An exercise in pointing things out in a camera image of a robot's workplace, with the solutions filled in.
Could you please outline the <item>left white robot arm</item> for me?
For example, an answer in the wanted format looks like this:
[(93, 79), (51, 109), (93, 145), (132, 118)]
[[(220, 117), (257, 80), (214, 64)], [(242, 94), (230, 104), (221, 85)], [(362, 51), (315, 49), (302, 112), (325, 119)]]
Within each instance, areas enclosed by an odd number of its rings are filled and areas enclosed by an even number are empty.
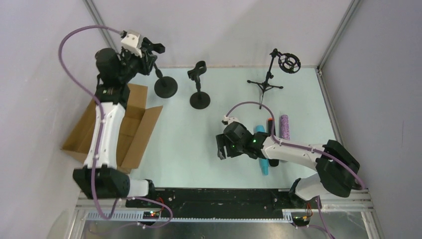
[(149, 75), (157, 67), (157, 54), (164, 52), (163, 44), (145, 37), (141, 43), (123, 42), (120, 52), (105, 48), (95, 54), (99, 74), (93, 138), (84, 166), (73, 171), (74, 181), (89, 199), (134, 199), (149, 194), (150, 180), (131, 179), (118, 170), (117, 144), (128, 106), (128, 83), (137, 74)]

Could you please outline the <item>black round-base mic stand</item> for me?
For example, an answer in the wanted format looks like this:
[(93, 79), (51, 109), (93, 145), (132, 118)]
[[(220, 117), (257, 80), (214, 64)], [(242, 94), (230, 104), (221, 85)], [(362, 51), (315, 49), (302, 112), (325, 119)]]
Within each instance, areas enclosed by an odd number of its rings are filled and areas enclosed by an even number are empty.
[(170, 76), (163, 76), (161, 70), (155, 63), (156, 59), (153, 60), (153, 68), (155, 70), (155, 74), (158, 77), (154, 85), (154, 91), (157, 96), (167, 99), (175, 95), (178, 89), (178, 84), (176, 80)]

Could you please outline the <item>brown cardboard box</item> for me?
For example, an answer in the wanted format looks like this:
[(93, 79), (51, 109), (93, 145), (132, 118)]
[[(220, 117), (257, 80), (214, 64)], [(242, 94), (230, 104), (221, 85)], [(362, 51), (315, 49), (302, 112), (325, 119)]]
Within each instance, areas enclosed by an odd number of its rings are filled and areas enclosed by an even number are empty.
[[(162, 111), (162, 106), (146, 108), (148, 88), (129, 84), (128, 106), (122, 120), (117, 142), (117, 169), (129, 174), (137, 169)], [(61, 147), (69, 156), (84, 163), (93, 138), (96, 103), (91, 100)]]

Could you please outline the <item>teal blue microphone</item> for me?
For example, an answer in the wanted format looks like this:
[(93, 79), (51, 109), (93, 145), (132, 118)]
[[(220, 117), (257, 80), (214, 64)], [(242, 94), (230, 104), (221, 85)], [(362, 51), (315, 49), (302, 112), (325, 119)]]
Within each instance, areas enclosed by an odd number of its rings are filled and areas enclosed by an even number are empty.
[[(263, 125), (257, 125), (255, 127), (255, 132), (266, 132), (266, 130), (265, 130)], [(258, 161), (259, 161), (259, 166), (260, 166), (262, 175), (267, 176), (269, 174), (269, 170), (268, 170), (269, 161), (268, 161), (268, 159), (259, 158)]]

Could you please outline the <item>purple glitter microphone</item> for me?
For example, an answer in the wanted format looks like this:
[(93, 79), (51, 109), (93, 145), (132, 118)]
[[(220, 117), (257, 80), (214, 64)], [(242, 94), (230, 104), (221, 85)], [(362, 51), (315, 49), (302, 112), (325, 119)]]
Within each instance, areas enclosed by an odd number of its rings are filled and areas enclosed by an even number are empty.
[(280, 136), (282, 139), (290, 140), (289, 118), (287, 115), (280, 116)]

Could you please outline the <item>black orange-ring microphone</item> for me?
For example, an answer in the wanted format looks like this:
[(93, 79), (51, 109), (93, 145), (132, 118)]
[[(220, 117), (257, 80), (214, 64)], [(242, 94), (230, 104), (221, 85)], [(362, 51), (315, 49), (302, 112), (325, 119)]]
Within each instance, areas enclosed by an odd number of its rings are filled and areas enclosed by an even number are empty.
[[(276, 136), (275, 121), (272, 118), (267, 119), (267, 132)], [(277, 167), (279, 165), (279, 160), (276, 159), (269, 159), (268, 162), (271, 167)]]

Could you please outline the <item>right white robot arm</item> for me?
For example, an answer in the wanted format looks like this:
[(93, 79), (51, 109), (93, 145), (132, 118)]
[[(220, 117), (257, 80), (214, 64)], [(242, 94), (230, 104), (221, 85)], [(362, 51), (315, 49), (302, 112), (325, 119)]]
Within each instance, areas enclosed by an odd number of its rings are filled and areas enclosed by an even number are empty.
[(314, 170), (314, 175), (293, 183), (291, 198), (309, 201), (323, 194), (347, 198), (357, 188), (360, 164), (336, 140), (325, 144), (298, 144), (266, 132), (251, 133), (237, 121), (227, 124), (215, 138), (221, 160), (245, 154), (252, 159), (282, 160)]

